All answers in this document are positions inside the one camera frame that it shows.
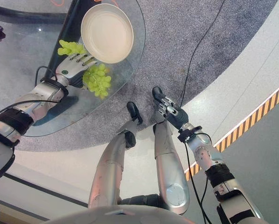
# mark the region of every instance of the black wire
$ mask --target black wire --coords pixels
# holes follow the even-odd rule
[[[187,149],[186,143],[184,143],[184,145],[185,145],[185,148],[186,148],[186,155],[187,155],[187,162],[188,162],[189,175],[190,175],[190,179],[191,179],[191,182],[192,182],[192,186],[193,186],[193,188],[194,188],[194,192],[195,192],[195,196],[196,196],[197,202],[198,202],[198,204],[199,204],[199,206],[200,206],[200,208],[201,208],[201,210],[202,210],[203,217],[206,218],[206,220],[208,221],[209,224],[212,224],[211,221],[209,220],[209,218],[208,218],[206,212],[204,211],[204,208],[203,208],[203,206],[202,206],[202,204],[201,204],[200,198],[199,198],[199,196],[198,196],[198,194],[197,194],[197,191],[196,191],[196,188],[195,188],[195,183],[194,183],[194,180],[193,180],[193,178],[192,178],[192,173],[191,173],[191,170],[190,170],[190,162],[189,162],[188,149]]]
[[[205,194],[206,194],[206,190],[207,190],[207,185],[208,185],[208,178],[206,177],[205,190],[204,190],[204,193],[203,193],[203,196],[202,196],[202,199],[201,199],[201,204],[203,204],[203,200],[204,200],[204,197],[205,197]]]
[[[198,42],[197,46],[195,47],[195,50],[194,52],[192,53],[191,55],[191,58],[190,58],[190,61],[189,61],[189,66],[188,66],[188,70],[187,70],[187,76],[186,76],[186,79],[185,79],[185,83],[184,83],[184,87],[183,87],[183,91],[182,91],[182,100],[181,100],[181,103],[180,103],[180,107],[182,106],[182,103],[183,103],[183,99],[184,99],[184,96],[185,96],[185,89],[186,89],[186,82],[188,80],[188,77],[189,77],[189,71],[190,71],[190,66],[191,66],[191,62],[192,62],[192,59],[195,55],[195,52],[197,50],[197,48],[200,46],[201,42],[203,41],[203,39],[205,38],[205,36],[207,35],[207,33],[209,32],[209,30],[212,28],[214,22],[216,21],[216,19],[218,18],[218,15],[220,14],[220,11],[221,9],[223,8],[223,4],[224,4],[225,0],[223,0],[221,6],[219,7],[219,10],[217,12],[217,15],[215,17],[215,19],[213,20],[213,22],[210,24],[209,28],[207,29],[206,33],[203,35],[203,37],[200,39],[200,41]]]
[[[51,72],[51,74],[56,78],[56,81],[57,81],[57,77],[56,77],[56,73],[53,72],[53,70],[51,70],[49,67],[45,66],[45,65],[41,65],[37,68],[37,71],[36,71],[36,77],[35,77],[35,87],[37,86],[37,79],[38,79],[38,73],[39,73],[39,70],[42,69],[42,68],[46,68],[48,71]]]
[[[5,110],[11,108],[11,107],[14,107],[16,105],[19,105],[19,104],[25,104],[25,103],[37,103],[37,102],[49,102],[49,103],[56,103],[58,104],[59,102],[56,102],[56,101],[50,101],[50,100],[41,100],[41,99],[34,99],[34,100],[26,100],[26,101],[21,101],[21,102],[17,102],[17,103],[14,103],[14,104],[11,104],[7,107],[5,107],[4,109],[1,109],[0,110],[0,113],[4,112]]]

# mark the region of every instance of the grape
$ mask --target grape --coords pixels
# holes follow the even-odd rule
[[[84,49],[83,44],[76,42],[66,42],[64,40],[59,41],[61,48],[57,50],[58,55],[71,55],[74,53],[85,54],[87,50]]]
[[[101,99],[108,96],[107,91],[111,86],[112,78],[105,76],[109,71],[104,64],[100,64],[99,66],[93,65],[84,72],[83,83],[87,85],[90,92],[94,92],[94,95]]]
[[[104,71],[104,69],[105,69],[105,65],[104,65],[104,64],[100,64],[100,65],[99,65],[99,70],[100,70],[100,71]]]
[[[104,75],[105,75],[104,71],[98,71],[97,74],[98,74],[99,76],[104,76]]]

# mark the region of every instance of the white bowl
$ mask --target white bowl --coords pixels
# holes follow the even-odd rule
[[[127,15],[111,4],[90,8],[80,32],[85,48],[104,63],[123,61],[133,47],[133,28]]]

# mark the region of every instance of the round glass table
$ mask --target round glass table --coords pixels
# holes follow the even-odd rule
[[[116,64],[106,64],[111,70],[111,87],[101,100],[93,92],[72,86],[69,95],[37,121],[25,136],[44,136],[65,128],[111,100],[126,84],[140,62],[145,45],[145,23],[137,0],[63,0],[0,1],[0,26],[6,38],[0,42],[0,109],[12,104],[34,87],[35,71],[41,65],[55,70],[66,56],[58,56],[58,41],[82,42],[80,26],[89,8],[100,3],[118,6],[128,16],[134,31],[133,48],[129,56]],[[45,69],[39,78],[49,76]]]

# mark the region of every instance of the warning stripe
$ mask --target warning stripe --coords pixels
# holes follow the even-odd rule
[[[257,123],[262,117],[264,117],[270,110],[272,110],[276,104],[279,103],[279,88],[263,103],[261,103],[256,110],[254,110],[249,116],[242,120],[232,131],[222,139],[220,139],[214,147],[218,149],[219,152],[223,152],[228,146],[230,146],[234,141],[240,138],[245,132],[247,132],[255,123]],[[196,175],[200,170],[200,166],[194,162],[190,166],[192,175]],[[186,180],[190,179],[188,169],[185,172]]]

